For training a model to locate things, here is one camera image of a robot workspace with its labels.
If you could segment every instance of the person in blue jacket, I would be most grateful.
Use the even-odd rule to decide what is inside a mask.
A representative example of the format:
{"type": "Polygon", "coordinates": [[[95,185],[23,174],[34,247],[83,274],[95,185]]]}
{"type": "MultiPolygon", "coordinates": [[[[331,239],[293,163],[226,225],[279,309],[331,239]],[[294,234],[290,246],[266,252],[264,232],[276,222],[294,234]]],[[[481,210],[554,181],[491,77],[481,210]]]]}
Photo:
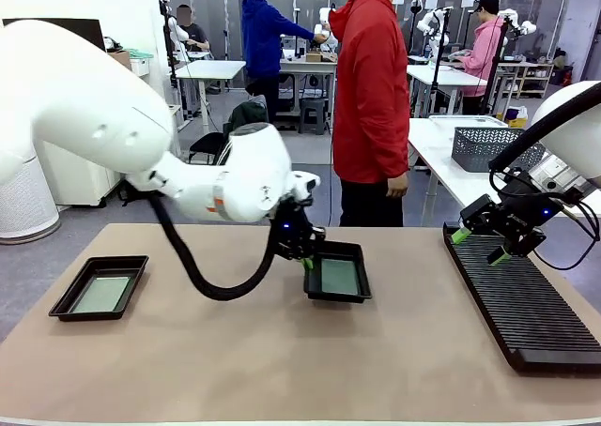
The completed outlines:
{"type": "Polygon", "coordinates": [[[267,0],[242,2],[242,35],[249,78],[246,90],[252,96],[265,96],[270,123],[273,123],[280,95],[280,36],[300,37],[317,44],[327,38],[294,24],[267,0]]]}

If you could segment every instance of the pink shirt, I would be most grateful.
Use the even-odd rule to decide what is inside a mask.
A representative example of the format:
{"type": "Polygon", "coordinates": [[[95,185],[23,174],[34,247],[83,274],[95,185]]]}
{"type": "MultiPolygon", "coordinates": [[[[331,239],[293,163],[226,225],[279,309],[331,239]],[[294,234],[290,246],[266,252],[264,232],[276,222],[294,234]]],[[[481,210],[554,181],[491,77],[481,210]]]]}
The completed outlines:
{"type": "MultiPolygon", "coordinates": [[[[503,18],[490,20],[476,29],[476,42],[469,57],[460,57],[466,72],[480,79],[488,80],[492,70],[492,61],[501,39],[501,26],[503,18]]],[[[486,84],[481,86],[467,87],[463,89],[463,95],[468,98],[483,96],[486,84]]]]}

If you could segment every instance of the black ribbed tray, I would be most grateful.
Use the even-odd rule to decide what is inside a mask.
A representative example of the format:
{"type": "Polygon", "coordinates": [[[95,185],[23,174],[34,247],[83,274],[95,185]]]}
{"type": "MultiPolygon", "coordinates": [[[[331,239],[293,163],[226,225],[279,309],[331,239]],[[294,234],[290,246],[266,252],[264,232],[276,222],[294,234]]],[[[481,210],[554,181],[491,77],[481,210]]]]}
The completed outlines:
{"type": "Polygon", "coordinates": [[[528,258],[490,266],[500,236],[444,242],[509,364],[521,373],[601,373],[601,345],[528,258]]]}

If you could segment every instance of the plastic basket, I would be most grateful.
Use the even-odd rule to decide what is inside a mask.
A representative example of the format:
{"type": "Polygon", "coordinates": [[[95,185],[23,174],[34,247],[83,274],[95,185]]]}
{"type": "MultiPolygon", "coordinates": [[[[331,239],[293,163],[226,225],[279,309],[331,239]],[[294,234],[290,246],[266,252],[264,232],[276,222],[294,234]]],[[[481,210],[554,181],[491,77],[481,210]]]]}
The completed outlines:
{"type": "MultiPolygon", "coordinates": [[[[453,160],[469,173],[488,173],[488,163],[523,132],[508,128],[455,128],[453,160]]],[[[545,147],[534,145],[511,167],[529,171],[544,155],[545,147]]]]}

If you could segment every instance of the brown table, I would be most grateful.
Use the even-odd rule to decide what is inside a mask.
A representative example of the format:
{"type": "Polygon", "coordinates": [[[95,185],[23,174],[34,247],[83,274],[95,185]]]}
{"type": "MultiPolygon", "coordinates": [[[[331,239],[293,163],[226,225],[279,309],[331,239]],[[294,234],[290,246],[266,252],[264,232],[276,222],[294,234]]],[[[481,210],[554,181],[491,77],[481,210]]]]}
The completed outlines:
{"type": "MultiPolygon", "coordinates": [[[[261,227],[180,226],[208,277],[254,272],[261,227]]],[[[277,259],[249,296],[197,293],[157,225],[107,226],[0,346],[0,417],[199,420],[546,421],[601,417],[601,379],[520,377],[472,301],[441,231],[341,230],[361,243],[374,299],[314,304],[277,259]],[[121,321],[47,316],[85,259],[147,254],[121,321]]],[[[544,269],[592,333],[599,314],[544,269]]]]}

